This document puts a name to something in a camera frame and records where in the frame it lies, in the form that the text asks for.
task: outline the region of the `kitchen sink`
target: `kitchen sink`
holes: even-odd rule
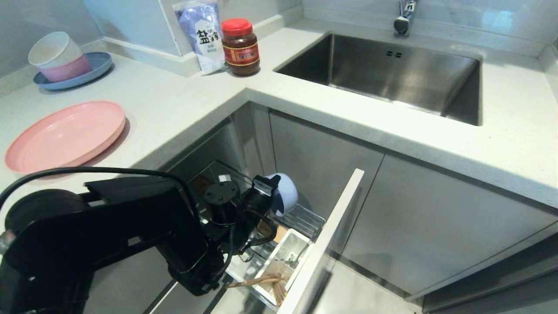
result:
[[[277,72],[480,125],[480,61],[329,35]]]

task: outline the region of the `blue plate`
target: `blue plate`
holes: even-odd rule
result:
[[[52,91],[76,87],[87,82],[91,82],[92,80],[103,75],[110,69],[110,66],[112,65],[112,58],[107,53],[88,53],[85,54],[85,57],[87,58],[87,60],[89,60],[89,63],[91,64],[93,70],[83,75],[80,75],[73,79],[67,79],[61,82],[53,83],[49,81],[41,72],[39,72],[35,76],[35,78],[33,78],[33,82],[44,89],[49,89]]]

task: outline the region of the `faucet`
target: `faucet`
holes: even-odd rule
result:
[[[415,16],[415,9],[418,0],[400,0],[399,1],[399,17],[393,22],[395,34],[397,38],[407,38],[411,33],[411,21]]]

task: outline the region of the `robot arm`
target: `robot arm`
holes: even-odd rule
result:
[[[212,185],[204,200],[213,219],[202,226],[178,177],[85,167],[44,173],[64,169],[66,173],[119,170],[159,177],[89,182],[88,193],[51,189],[19,200],[10,209],[6,232],[0,237],[0,313],[82,313],[96,270],[153,246],[167,260],[174,279],[196,296],[206,294],[219,286],[232,255],[254,245],[247,244],[248,237],[265,219],[280,180],[256,176],[243,195],[233,182]],[[15,185],[35,178],[28,177]],[[177,180],[190,206],[174,183],[160,177]],[[12,185],[0,196],[0,206],[13,190]],[[229,253],[225,262],[224,252]]]

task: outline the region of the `white quartz countertop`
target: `white quartz countertop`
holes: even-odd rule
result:
[[[324,37],[336,34],[472,56],[482,65],[482,125],[472,126],[273,72]],[[405,155],[558,207],[556,100],[530,56],[432,37],[394,39],[390,31],[302,20],[259,41],[262,70],[184,78],[113,55],[114,70],[80,88],[47,92],[30,84],[0,98],[0,153],[26,128],[73,104],[104,100],[126,111],[127,127],[107,152],[86,165],[157,169],[247,101],[288,113]],[[21,177],[0,166],[0,189]],[[2,208],[45,188],[84,192],[83,182],[113,175],[74,174],[36,180]]]

